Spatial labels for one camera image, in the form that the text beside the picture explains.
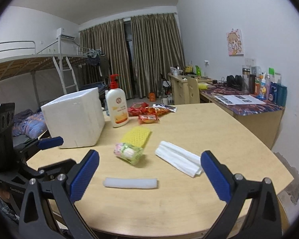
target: curtain rod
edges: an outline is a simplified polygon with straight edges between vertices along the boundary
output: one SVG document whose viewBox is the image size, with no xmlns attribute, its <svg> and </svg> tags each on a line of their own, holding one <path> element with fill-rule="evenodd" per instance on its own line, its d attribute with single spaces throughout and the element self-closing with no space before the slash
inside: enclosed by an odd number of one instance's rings
<svg viewBox="0 0 299 239">
<path fill-rule="evenodd" d="M 93 27 L 95 27 L 95 26 L 98 26 L 98 25 L 101 25 L 101 24 L 104 24 L 104 23 L 110 23 L 110 22 L 117 21 L 117 20 L 130 19 L 130 18 L 132 18 L 132 17 L 139 17 L 139 16 L 146 16 L 146 15 L 157 15 L 157 14 L 174 14 L 174 15 L 176 15 L 177 12 L 173 12 L 173 13 L 150 13 L 150 14 L 140 14 L 140 15 L 134 15 L 134 16 L 124 17 L 124 18 L 119 18 L 119 19 L 115 19 L 115 20 L 108 21 L 108 22 L 103 22 L 103 23 L 100 23 L 100 24 L 96 24 L 96 25 L 93 25 L 93 26 L 88 27 L 88 28 L 84 28 L 83 30 L 80 30 L 79 32 L 84 31 L 84 30 L 89 29 L 89 28 L 93 28 Z"/>
</svg>

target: white ladder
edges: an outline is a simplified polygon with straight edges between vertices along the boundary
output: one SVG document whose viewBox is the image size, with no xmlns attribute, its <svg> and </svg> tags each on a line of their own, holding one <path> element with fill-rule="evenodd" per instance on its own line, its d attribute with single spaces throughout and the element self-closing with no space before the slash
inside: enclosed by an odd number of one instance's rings
<svg viewBox="0 0 299 239">
<path fill-rule="evenodd" d="M 61 84 L 62 84 L 62 88 L 63 88 L 64 95 L 68 94 L 67 89 L 68 89 L 68 88 L 71 88 L 71 87 L 75 87 L 76 90 L 77 90 L 77 92 L 78 92 L 78 91 L 79 91 L 79 88 L 78 88 L 78 86 L 77 86 L 77 80 L 76 80 L 76 78 L 75 78 L 75 74 L 74 74 L 74 71 L 73 71 L 73 67 L 72 67 L 72 65 L 71 65 L 71 63 L 70 63 L 69 58 L 68 58 L 68 57 L 65 57 L 65 60 L 66 60 L 66 62 L 67 62 L 67 64 L 68 64 L 68 66 L 69 66 L 68 69 L 63 69 L 63 65 L 62 65 L 63 57 L 60 57 L 59 65 L 58 65 L 58 63 L 56 62 L 56 59 L 55 59 L 54 56 L 52 57 L 52 59 L 53 59 L 53 63 L 54 63 L 54 65 L 55 65 L 55 68 L 56 68 L 56 70 L 58 71 L 58 74 L 59 74 L 59 77 L 60 77 L 60 80 L 61 80 Z M 74 84 L 69 85 L 69 86 L 65 86 L 65 81 L 64 81 L 64 72 L 67 72 L 67 71 L 71 71 L 71 72 L 72 72 L 72 78 L 73 78 L 73 82 L 74 82 Z"/>
</svg>

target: styrofoam box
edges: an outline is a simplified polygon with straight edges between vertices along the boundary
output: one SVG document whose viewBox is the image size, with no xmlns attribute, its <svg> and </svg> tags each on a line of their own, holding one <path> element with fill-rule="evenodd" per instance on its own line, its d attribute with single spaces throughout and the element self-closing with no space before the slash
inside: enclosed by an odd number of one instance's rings
<svg viewBox="0 0 299 239">
<path fill-rule="evenodd" d="M 41 109 L 51 136 L 64 140 L 60 148 L 93 146 L 104 128 L 98 88 L 61 96 Z"/>
</svg>

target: green bottle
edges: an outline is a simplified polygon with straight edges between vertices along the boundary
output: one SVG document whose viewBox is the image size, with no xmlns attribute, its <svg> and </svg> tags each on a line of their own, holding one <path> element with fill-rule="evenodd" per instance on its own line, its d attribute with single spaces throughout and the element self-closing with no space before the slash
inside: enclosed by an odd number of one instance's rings
<svg viewBox="0 0 299 239">
<path fill-rule="evenodd" d="M 201 70 L 200 70 L 200 68 L 198 66 L 196 66 L 196 75 L 202 76 Z"/>
</svg>

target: paper sheet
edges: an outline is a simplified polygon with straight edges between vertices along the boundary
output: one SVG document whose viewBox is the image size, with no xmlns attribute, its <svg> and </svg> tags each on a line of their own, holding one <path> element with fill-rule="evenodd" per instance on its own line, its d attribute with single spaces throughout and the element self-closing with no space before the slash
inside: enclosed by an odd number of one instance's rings
<svg viewBox="0 0 299 239">
<path fill-rule="evenodd" d="M 266 104 L 251 95 L 219 95 L 215 98 L 226 105 Z"/>
</svg>

